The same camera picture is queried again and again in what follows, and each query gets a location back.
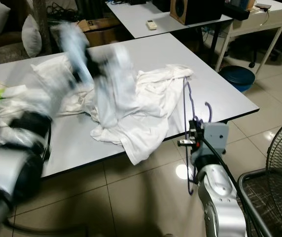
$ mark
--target tile floor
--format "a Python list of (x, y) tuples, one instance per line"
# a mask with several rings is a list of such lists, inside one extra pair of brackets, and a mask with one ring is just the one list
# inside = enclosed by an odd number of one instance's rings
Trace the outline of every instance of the tile floor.
[[(230, 56), (225, 61), (244, 67), (249, 64)], [(235, 178), (265, 167), (267, 148), (282, 125), (282, 57), (278, 62), (267, 62), (245, 96), (260, 111), (229, 122), (224, 161)], [(176, 175), (176, 168), (184, 165), (185, 158), (176, 140), (164, 142), (137, 166), (121, 156), (43, 181), (39, 195), (18, 206), (11, 220), (17, 225), (49, 229), (84, 223), (89, 226), (90, 236), (162, 237), (173, 233), (178, 237), (203, 237), (205, 227), (197, 192), (190, 197), (186, 180)], [(0, 230), (0, 237), (23, 236)]]

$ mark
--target drawer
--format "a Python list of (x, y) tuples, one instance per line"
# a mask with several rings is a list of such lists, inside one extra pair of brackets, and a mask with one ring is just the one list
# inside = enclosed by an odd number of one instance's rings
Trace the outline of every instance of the drawer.
[(244, 21), (234, 20), (233, 23), (227, 27), (224, 32), (230, 31), (233, 35), (239, 35), (242, 32), (255, 32), (269, 29), (269, 26), (282, 24), (282, 10), (269, 11), (269, 12), (256, 12), (250, 14), (249, 18)]

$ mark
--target white desk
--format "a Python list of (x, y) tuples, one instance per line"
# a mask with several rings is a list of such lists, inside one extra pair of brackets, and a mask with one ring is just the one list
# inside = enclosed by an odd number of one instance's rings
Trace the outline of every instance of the white desk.
[(250, 14), (247, 20), (238, 21), (234, 20), (231, 24), (224, 29), (224, 33), (226, 34), (224, 43), (222, 45), (222, 49), (216, 63), (215, 70), (218, 72), (224, 53), (227, 49), (229, 39), (234, 36), (245, 35), (248, 33), (253, 33), (257, 31), (264, 31), (268, 29), (278, 28), (276, 35), (271, 42), (263, 60), (260, 63), (259, 68), (257, 69), (256, 75), (259, 74), (263, 65), (265, 65), (267, 58), (269, 57), (272, 49), (275, 46), (277, 39), (279, 38), (280, 33), (282, 32), (282, 3), (273, 0), (258, 0), (258, 3), (271, 5), (269, 12), (258, 11), (254, 14)]
[[(112, 5), (108, 2), (107, 6), (136, 39), (232, 20), (231, 17), (222, 15), (219, 20), (185, 26), (172, 18), (169, 12), (161, 12), (152, 2), (137, 5), (130, 5), (128, 3)], [(148, 20), (153, 20), (156, 23), (156, 30), (151, 31), (148, 29), (145, 24)]]
[[(199, 59), (171, 34), (162, 34), (142, 39), (134, 39), (119, 44), (127, 47), (136, 70), (150, 71), (164, 67), (166, 64), (184, 64), (189, 66), (197, 78), (191, 81), (192, 96), (196, 114), (203, 120), (209, 116), (205, 101), (213, 109), (212, 121), (230, 120), (246, 114), (254, 113), (259, 108), (243, 94), (225, 81), (206, 63)], [(30, 64), (43, 62), (58, 54), (27, 59), (0, 65), (0, 80), (7, 85), (28, 85), (36, 80), (31, 74)], [(27, 82), (22, 77), (29, 73)], [(187, 118), (190, 119), (188, 93), (186, 93)], [(184, 132), (184, 125), (175, 124), (176, 118), (183, 121), (183, 101), (180, 100), (169, 119), (170, 130), (167, 138)], [(52, 132), (52, 153), (48, 164), (44, 167), (43, 176), (52, 175), (94, 161), (124, 152), (121, 146), (98, 142), (91, 138), (90, 131), (97, 126), (86, 114), (68, 116), (55, 120)]]

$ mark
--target wooden speaker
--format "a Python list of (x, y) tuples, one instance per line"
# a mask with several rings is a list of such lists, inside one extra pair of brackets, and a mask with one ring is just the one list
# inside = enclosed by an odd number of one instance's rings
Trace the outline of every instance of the wooden speaker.
[(218, 20), (224, 0), (171, 0), (170, 15), (184, 25)]

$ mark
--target blue stool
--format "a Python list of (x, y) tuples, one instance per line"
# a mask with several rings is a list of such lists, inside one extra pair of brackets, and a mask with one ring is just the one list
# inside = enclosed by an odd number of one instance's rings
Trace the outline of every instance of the blue stool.
[(255, 81), (254, 73), (240, 66), (224, 67), (219, 74), (240, 92), (250, 89)]

